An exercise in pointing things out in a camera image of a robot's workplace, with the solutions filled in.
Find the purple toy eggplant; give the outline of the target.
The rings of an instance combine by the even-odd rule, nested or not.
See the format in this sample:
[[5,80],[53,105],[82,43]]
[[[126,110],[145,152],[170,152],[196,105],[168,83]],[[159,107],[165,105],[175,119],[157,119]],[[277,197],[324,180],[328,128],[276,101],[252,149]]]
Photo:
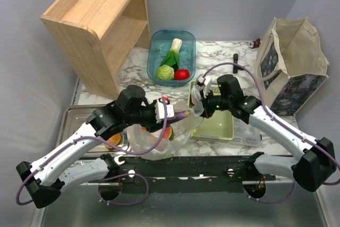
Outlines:
[[188,117],[191,114],[191,111],[185,110],[185,111],[180,111],[180,112],[175,112],[174,117],[168,118],[167,119],[167,124],[170,125],[172,123],[176,123],[179,121],[184,120],[186,117]]

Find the toy watermelon slice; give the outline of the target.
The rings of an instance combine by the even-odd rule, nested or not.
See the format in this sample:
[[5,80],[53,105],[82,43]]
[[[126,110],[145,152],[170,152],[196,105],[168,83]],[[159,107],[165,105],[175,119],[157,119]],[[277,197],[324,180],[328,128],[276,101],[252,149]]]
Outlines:
[[170,125],[166,127],[163,139],[168,139],[169,141],[174,139],[174,130]]

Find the clear plastic grocery bag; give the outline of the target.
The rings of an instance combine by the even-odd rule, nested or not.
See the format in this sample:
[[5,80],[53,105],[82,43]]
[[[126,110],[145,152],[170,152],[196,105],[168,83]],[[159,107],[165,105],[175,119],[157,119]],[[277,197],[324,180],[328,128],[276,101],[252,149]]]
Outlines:
[[[203,122],[202,117],[196,117],[193,110],[184,102],[176,100],[174,103],[175,113],[188,111],[189,115],[184,119],[167,124],[162,140],[152,151],[141,155],[142,158],[156,161],[173,157],[196,133]],[[153,146],[161,134],[161,130],[148,132],[140,125],[126,128],[127,139],[133,152],[143,152]]]

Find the orange glazed bread bun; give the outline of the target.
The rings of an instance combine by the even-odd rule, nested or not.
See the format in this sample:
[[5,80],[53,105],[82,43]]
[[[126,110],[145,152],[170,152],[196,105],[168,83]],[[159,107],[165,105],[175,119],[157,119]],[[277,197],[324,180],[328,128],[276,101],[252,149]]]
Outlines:
[[[110,137],[107,142],[111,145],[114,145],[114,146],[118,146],[121,144],[122,142],[122,135],[120,133],[118,134],[115,134],[113,135],[112,137]],[[105,147],[108,149],[108,150],[114,150],[115,148],[108,145],[108,144],[105,144]]]

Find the red toy pepper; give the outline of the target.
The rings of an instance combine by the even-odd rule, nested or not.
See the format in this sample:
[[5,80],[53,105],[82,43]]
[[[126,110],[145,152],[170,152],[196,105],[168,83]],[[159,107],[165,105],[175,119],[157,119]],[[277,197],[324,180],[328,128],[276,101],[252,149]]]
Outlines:
[[174,73],[175,80],[185,80],[190,77],[190,73],[187,69],[180,69]]

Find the green toy cabbage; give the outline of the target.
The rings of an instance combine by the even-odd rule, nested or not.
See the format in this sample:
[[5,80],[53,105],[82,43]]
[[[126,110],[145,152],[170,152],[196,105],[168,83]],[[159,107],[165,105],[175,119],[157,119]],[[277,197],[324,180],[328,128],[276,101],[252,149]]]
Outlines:
[[174,69],[169,65],[162,65],[156,71],[156,78],[162,80],[173,80],[174,79]]

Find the toy bok choy green white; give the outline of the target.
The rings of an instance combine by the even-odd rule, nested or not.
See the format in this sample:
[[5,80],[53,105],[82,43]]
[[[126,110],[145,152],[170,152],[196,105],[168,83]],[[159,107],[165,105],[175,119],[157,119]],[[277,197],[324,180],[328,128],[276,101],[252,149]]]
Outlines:
[[172,45],[170,50],[167,52],[165,58],[161,62],[161,66],[168,65],[173,68],[176,72],[179,70],[179,55],[180,55],[180,48],[182,46],[182,40],[175,38],[172,41]]

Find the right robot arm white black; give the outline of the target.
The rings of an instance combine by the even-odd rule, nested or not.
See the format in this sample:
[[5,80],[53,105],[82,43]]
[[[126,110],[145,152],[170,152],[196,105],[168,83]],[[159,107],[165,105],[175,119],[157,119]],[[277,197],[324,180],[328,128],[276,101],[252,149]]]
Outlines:
[[245,176],[256,180],[263,174],[284,176],[299,186],[314,192],[336,171],[333,143],[323,137],[316,139],[277,117],[254,96],[245,96],[236,77],[220,76],[217,85],[220,94],[211,91],[211,79],[200,76],[202,116],[210,118],[215,111],[228,110],[235,118],[249,124],[282,145],[290,158],[256,153],[244,167]]

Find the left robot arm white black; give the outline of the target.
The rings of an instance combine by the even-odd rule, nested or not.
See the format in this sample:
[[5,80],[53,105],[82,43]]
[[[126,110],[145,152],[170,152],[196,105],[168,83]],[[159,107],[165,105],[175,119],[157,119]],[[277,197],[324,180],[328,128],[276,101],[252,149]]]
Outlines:
[[83,164],[77,164],[76,161],[94,147],[107,144],[109,138],[129,126],[138,124],[150,131],[165,130],[168,122],[174,118],[174,106],[168,98],[162,97],[148,103],[141,87],[128,86],[115,101],[94,110],[66,142],[39,160],[32,163],[23,161],[16,166],[22,179],[16,203],[20,206],[27,204],[20,200],[23,189],[31,197],[28,203],[44,208],[53,203],[61,195],[62,189],[68,186],[95,180],[111,182],[122,177],[119,173],[122,162],[118,157],[102,155]]

